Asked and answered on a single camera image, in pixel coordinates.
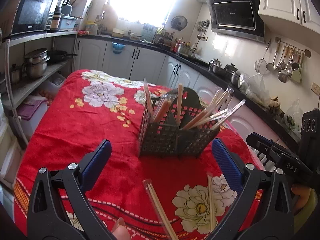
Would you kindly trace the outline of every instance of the cabinet handle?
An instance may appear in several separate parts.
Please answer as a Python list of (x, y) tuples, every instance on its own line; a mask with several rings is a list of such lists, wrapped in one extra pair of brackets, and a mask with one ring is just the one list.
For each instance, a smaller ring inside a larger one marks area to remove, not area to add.
[(177, 76), (178, 76), (178, 70), (179, 70), (179, 68), (181, 68), (181, 64), (180, 64), (180, 66), (177, 68), (177, 73), (176, 73)]
[(174, 69), (173, 69), (173, 74), (174, 74), (174, 75), (176, 74), (176, 73), (175, 73), (175, 69), (176, 69), (176, 67), (177, 67), (178, 65), (179, 65), (179, 63), (174, 66)]

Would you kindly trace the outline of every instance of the black countertop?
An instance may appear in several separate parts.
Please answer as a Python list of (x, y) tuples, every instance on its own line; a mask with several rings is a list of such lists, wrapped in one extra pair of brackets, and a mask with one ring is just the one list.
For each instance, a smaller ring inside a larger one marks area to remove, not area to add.
[(226, 89), (228, 86), (231, 86), (234, 88), (234, 96), (238, 100), (245, 99), (245, 105), (251, 109), (260, 119), (262, 119), (279, 137), (280, 139), (289, 147), (289, 149), (295, 153), (298, 152), (300, 138), (295, 135), (292, 131), (289, 130), (289, 128), (284, 124), (284, 122), (279, 118), (276, 119), (269, 113), (265, 111), (265, 109), (252, 101), (251, 99), (247, 98), (244, 94), (241, 93), (241, 91), (238, 88), (235, 88), (229, 81), (225, 81), (219, 76), (215, 75), (212, 72), (209, 72), (207, 68), (200, 66), (198, 64), (195, 64), (193, 62), (190, 62), (189, 60), (185, 59), (184, 57), (181, 57), (177, 55), (176, 53), (173, 53), (171, 51), (166, 51), (164, 49), (160, 49), (156, 46), (153, 46), (151, 44), (141, 42), (141, 41), (131, 41), (127, 37), (124, 38), (115, 38), (109, 35), (84, 35), (81, 36), (81, 38), (85, 39), (96, 39), (96, 40), (105, 40), (105, 41), (113, 41), (113, 42), (119, 42), (121, 44), (127, 44), (132, 46), (139, 46), (141, 48), (151, 49), (154, 51), (162, 52), (164, 54), (167, 54), (171, 57), (174, 57), (175, 59), (179, 60), (180, 62), (188, 65), (189, 67), (193, 68), (194, 70), (198, 71), (201, 75), (215, 83), (216, 85), (222, 87), (222, 89)]

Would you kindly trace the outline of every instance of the purple lid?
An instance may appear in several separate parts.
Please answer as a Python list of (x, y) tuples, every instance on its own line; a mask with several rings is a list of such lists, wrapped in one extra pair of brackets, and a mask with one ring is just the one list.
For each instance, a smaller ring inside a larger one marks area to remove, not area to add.
[(46, 101), (46, 98), (28, 96), (18, 107), (17, 113), (23, 120), (29, 121), (38, 107)]

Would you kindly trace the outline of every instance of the flower center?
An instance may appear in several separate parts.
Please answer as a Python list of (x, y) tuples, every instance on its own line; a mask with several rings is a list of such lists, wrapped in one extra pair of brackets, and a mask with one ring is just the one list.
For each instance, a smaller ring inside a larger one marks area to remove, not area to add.
[(196, 211), (197, 211), (198, 214), (204, 213), (205, 212), (205, 205), (202, 204), (202, 203), (198, 203), (196, 205)]

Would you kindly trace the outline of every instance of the fingernail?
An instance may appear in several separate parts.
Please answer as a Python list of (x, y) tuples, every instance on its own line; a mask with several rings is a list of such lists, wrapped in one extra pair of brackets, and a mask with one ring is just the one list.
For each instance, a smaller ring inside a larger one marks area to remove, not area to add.
[(119, 217), (119, 219), (117, 220), (117, 222), (115, 223), (115, 225), (113, 226), (111, 233), (113, 233), (114, 231), (116, 231), (116, 229), (119, 227), (119, 225), (124, 226), (124, 219), (122, 217)]

